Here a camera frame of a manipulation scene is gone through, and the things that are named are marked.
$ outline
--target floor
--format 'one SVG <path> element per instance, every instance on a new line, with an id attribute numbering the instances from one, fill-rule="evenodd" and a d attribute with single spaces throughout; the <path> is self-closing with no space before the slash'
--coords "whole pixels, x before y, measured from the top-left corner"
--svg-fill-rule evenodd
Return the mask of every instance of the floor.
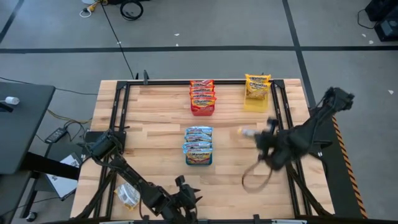
<path id="1" fill-rule="evenodd" d="M 329 86 L 354 93 L 353 108 L 336 117 L 366 211 L 370 218 L 398 220 L 398 92 L 389 92 L 398 91 L 398 42 L 382 43 L 357 25 L 357 12 L 369 1 L 152 0 L 143 2 L 144 15 L 134 22 L 117 6 L 105 9 L 134 74 L 301 78 L 310 105 Z M 84 6 L 80 0 L 0 1 L 0 76 L 85 93 L 98 91 L 104 79 L 131 78 L 102 8 L 84 19 L 78 15 Z M 372 25 L 365 13 L 361 22 Z M 56 91 L 50 109 L 88 119 L 95 100 Z M 62 124 L 46 115 L 38 135 L 45 138 Z M 43 149 L 35 139 L 31 151 Z M 35 204 L 36 222 L 67 219 L 72 202 L 73 196 Z"/>

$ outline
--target black table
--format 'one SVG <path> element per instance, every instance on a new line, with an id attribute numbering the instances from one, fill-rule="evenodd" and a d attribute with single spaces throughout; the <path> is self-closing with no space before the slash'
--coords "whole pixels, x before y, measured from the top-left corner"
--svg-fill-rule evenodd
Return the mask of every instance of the black table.
<path id="1" fill-rule="evenodd" d="M 0 82 L 0 100 L 7 96 L 20 99 L 18 105 L 8 105 L 12 112 L 0 112 L 0 218 L 3 223 L 11 221 L 33 174 L 78 179 L 76 167 L 28 152 L 54 91 L 54 86 Z"/>

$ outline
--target wooden tabletop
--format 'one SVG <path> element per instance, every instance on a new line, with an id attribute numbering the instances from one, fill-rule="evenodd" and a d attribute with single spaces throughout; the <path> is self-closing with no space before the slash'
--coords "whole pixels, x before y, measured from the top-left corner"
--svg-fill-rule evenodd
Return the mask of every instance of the wooden tabletop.
<path id="1" fill-rule="evenodd" d="M 92 131 L 109 128 L 116 80 L 102 81 L 91 124 Z M 285 79 L 287 98 L 294 125 L 302 124 L 308 117 L 307 103 L 299 79 Z M 261 218 L 293 218 L 286 170 L 274 172 L 269 185 L 257 194 L 249 194 L 241 186 L 241 175 L 257 159 L 255 143 L 236 134 L 239 127 L 266 128 L 266 119 L 275 117 L 272 97 L 265 113 L 243 110 L 244 85 L 217 85 L 216 109 L 212 116 L 197 117 L 190 112 L 188 86 L 132 86 L 127 107 L 126 148 L 124 158 L 147 181 L 163 186 L 169 193 L 177 192 L 174 179 L 184 175 L 186 183 L 201 189 L 203 198 L 197 203 L 200 219 L 247 219 L 253 214 Z M 280 107 L 282 97 L 277 90 Z M 122 90 L 120 102 L 123 101 Z M 286 118 L 282 113 L 284 126 Z M 191 167 L 185 164 L 182 152 L 184 130 L 189 126 L 214 127 L 213 164 L 208 167 Z M 312 157 L 302 159 L 305 180 L 310 191 L 326 210 L 333 213 L 333 206 L 322 163 Z M 87 161 L 81 168 L 78 188 L 71 217 L 78 215 L 98 188 L 101 167 Z M 260 184 L 268 175 L 267 166 L 259 166 L 248 177 L 249 185 Z M 125 183 L 118 176 L 116 186 Z M 302 194 L 296 186 L 301 214 L 304 214 Z M 103 197 L 101 214 L 105 214 L 108 193 Z M 142 212 L 155 217 L 145 207 Z M 139 220 L 138 207 L 129 211 L 115 197 L 112 220 Z"/>

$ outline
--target orange and black safety tape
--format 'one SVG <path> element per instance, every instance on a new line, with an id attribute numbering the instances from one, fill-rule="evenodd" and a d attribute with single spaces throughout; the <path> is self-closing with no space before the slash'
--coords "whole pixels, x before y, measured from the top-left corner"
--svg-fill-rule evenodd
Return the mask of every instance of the orange and black safety tape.
<path id="1" fill-rule="evenodd" d="M 362 217 L 368 218 L 368 214 L 366 214 L 366 211 L 365 211 L 365 206 L 363 205 L 361 194 L 359 193 L 358 185 L 355 181 L 353 168 L 351 167 L 351 163 L 349 162 L 349 159 L 348 159 L 347 150 L 346 150 L 346 147 L 344 146 L 344 142 L 343 142 L 343 137 L 341 136 L 340 130 L 338 129 L 337 120 L 334 116 L 332 117 L 331 120 L 333 121 L 333 125 L 335 127 L 335 131 L 336 131 L 337 139 L 340 144 L 341 152 L 343 153 L 343 158 L 346 162 L 349 179 L 351 180 L 351 183 L 353 185 L 355 197 L 356 197 L 356 200 L 358 201 L 358 205 L 359 205 L 359 209 L 361 211 Z"/>

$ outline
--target black metal frame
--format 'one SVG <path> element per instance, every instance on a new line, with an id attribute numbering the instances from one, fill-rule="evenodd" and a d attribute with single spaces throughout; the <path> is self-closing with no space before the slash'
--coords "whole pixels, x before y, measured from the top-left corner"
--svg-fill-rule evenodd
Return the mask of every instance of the black metal frame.
<path id="1" fill-rule="evenodd" d="M 292 117 L 290 114 L 290 108 L 289 108 L 289 102 L 287 101 L 287 95 L 286 95 L 286 90 L 285 90 L 285 85 L 283 80 L 271 80 L 272 85 L 271 85 L 271 92 L 272 92 L 272 99 L 274 102 L 274 107 L 275 107 L 275 113 L 279 122 L 279 128 L 283 129 L 283 120 L 282 120 L 282 115 L 280 113 L 280 106 L 279 106 L 279 101 L 276 93 L 276 87 L 280 88 L 280 91 L 282 93 L 282 101 L 284 104 L 284 109 L 286 112 L 286 117 L 288 120 L 288 126 L 291 128 L 293 126 L 292 122 Z M 238 80 L 215 80 L 214 84 L 215 85 L 244 85 L 246 81 L 244 79 L 238 79 Z M 144 71 L 144 79 L 143 80 L 134 80 L 134 81 L 118 81 L 116 84 L 116 92 L 114 96 L 114 102 L 113 102 L 113 108 L 112 108 L 112 113 L 111 113 L 111 121 L 109 124 L 109 128 L 115 131 L 115 128 L 118 128 L 116 132 L 119 132 L 119 134 L 126 135 L 125 132 L 125 122 L 126 122 L 126 112 L 127 112 L 127 105 L 129 101 L 129 92 L 130 92 L 130 87 L 132 86 L 138 86 L 138 85 L 189 85 L 190 81 L 189 80 L 150 80 L 148 74 L 146 71 Z M 115 126 L 116 122 L 116 117 L 117 117 L 117 112 L 118 112 L 118 106 L 119 106 L 119 99 L 121 96 L 121 92 L 124 89 L 124 98 L 123 98 L 123 105 L 122 105 L 122 112 L 121 112 L 121 118 L 120 118 L 120 123 L 119 126 Z M 298 169 L 298 175 L 299 177 L 304 181 L 304 176 L 302 172 L 302 166 L 301 162 L 297 162 L 297 169 Z M 104 178 L 106 177 L 107 174 L 107 168 L 103 167 L 101 170 L 101 176 L 99 178 L 99 185 L 101 186 Z M 299 209 L 299 203 L 297 200 L 297 193 L 295 189 L 295 184 L 294 180 L 290 175 L 287 175 L 288 181 L 289 181 L 289 189 L 290 189 L 290 197 L 292 200 L 292 206 L 293 206 L 293 211 L 295 217 L 300 216 L 300 209 Z M 111 181 L 110 188 L 109 188 L 109 195 L 108 195 L 108 201 L 106 204 L 106 218 L 111 218 L 111 213 L 112 213 L 112 206 L 113 206 L 113 191 L 116 186 L 116 177 Z M 308 203 L 308 200 L 306 197 L 303 195 L 303 199 L 305 203 Z M 94 216 L 95 218 L 100 216 L 100 210 L 101 210 L 101 200 L 99 203 L 96 205 L 95 210 L 94 210 Z M 308 205 L 305 206 L 305 211 L 307 215 L 311 215 L 311 207 L 308 203 Z M 261 220 L 259 219 L 258 215 L 254 215 L 254 223 L 270 223 L 271 220 Z M 253 223 L 253 220 L 212 220 L 212 221 L 217 221 L 217 222 L 229 222 L 229 223 Z M 207 220 L 199 220 L 199 223 L 206 223 Z"/>

